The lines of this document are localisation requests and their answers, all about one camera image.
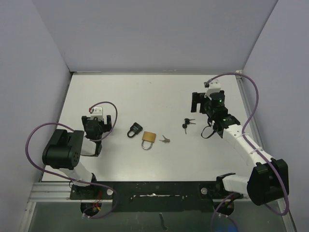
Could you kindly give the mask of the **black-headed keys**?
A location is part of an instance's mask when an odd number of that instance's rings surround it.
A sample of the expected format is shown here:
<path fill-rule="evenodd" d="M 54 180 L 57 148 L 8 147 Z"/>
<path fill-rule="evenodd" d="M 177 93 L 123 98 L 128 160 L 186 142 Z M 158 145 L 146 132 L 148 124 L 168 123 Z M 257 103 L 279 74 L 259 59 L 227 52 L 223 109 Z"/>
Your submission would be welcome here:
<path fill-rule="evenodd" d="M 182 124 L 182 128 L 184 129 L 185 134 L 187 134 L 187 127 L 188 125 L 195 125 L 195 119 L 185 118 L 184 123 Z"/>

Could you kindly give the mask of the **black padlock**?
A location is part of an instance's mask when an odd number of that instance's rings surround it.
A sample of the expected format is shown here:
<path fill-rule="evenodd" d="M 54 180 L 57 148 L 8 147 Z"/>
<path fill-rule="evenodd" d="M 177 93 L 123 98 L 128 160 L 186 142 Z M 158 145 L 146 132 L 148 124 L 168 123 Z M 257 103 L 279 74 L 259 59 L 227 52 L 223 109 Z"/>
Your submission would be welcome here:
<path fill-rule="evenodd" d="M 143 131 L 143 127 L 137 122 L 134 122 L 133 125 L 130 127 L 129 131 L 127 132 L 127 137 L 133 138 L 136 135 L 138 135 L 141 131 Z"/>

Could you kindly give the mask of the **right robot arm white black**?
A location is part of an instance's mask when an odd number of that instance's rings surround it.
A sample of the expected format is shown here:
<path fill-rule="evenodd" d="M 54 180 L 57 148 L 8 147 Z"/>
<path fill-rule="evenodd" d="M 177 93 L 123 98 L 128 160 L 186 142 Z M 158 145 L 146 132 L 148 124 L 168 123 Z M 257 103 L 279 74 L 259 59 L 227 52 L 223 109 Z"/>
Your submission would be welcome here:
<path fill-rule="evenodd" d="M 191 112 L 200 112 L 208 117 L 208 127 L 228 142 L 252 167 L 250 176 L 228 173 L 217 177 L 215 192 L 225 198 L 231 192 L 247 195 L 255 205 L 263 205 L 289 194 L 288 165 L 275 159 L 260 147 L 243 130 L 241 123 L 225 107 L 225 93 L 220 90 L 210 96 L 192 94 Z"/>

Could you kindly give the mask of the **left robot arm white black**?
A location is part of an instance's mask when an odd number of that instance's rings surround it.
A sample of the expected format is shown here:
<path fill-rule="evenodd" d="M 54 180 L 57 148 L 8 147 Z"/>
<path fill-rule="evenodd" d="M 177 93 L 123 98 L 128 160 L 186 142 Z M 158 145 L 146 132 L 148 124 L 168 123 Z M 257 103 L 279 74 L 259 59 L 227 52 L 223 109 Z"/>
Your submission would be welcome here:
<path fill-rule="evenodd" d="M 82 125 L 84 130 L 73 132 L 56 129 L 43 151 L 42 161 L 70 178 L 86 198 L 92 199 L 98 194 L 96 177 L 80 162 L 80 157 L 99 156 L 102 135 L 111 131 L 112 119 L 110 115 L 106 119 L 102 115 L 83 116 Z"/>

